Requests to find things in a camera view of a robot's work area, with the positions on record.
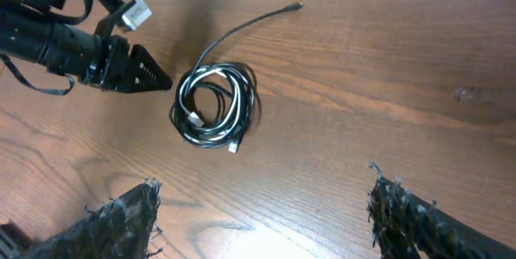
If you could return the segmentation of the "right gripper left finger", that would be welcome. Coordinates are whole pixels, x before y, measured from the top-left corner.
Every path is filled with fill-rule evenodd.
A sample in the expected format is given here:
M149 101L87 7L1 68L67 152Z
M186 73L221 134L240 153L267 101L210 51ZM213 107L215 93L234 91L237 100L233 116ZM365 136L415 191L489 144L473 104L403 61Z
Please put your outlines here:
M110 200L70 228L18 255L22 259L144 259L160 206L156 179Z

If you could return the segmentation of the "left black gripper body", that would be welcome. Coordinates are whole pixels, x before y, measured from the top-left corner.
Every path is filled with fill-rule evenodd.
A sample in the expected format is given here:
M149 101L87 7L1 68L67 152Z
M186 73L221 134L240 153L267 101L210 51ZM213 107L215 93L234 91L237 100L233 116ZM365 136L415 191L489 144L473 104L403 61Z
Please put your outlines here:
M129 43L122 36L111 36L102 44L101 56L96 58L82 78L84 85L100 90L126 92L125 71L129 60Z

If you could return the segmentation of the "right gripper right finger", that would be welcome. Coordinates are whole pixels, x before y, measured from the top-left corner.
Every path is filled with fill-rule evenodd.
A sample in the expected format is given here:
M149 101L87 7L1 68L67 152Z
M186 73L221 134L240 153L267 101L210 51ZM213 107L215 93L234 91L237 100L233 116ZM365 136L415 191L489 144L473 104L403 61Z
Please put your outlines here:
M514 258L515 250L442 212L436 201L422 200L398 179L390 181L376 163L368 192L372 245L382 258L495 259Z

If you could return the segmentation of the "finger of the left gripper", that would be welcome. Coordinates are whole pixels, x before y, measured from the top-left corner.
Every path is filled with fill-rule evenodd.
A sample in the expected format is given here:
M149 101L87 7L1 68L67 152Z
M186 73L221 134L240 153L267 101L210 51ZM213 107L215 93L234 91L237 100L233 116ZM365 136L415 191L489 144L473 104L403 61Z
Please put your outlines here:
M147 49L135 44L127 64L127 92L170 90L171 77L156 63Z

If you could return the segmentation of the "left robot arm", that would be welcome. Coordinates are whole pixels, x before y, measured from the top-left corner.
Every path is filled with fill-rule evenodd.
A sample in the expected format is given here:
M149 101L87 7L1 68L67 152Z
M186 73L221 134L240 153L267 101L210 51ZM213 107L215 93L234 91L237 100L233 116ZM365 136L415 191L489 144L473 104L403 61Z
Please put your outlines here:
M1 60L24 86L14 58L104 91L169 90L172 79L146 48L113 33L135 31L152 12L144 0L1 0Z

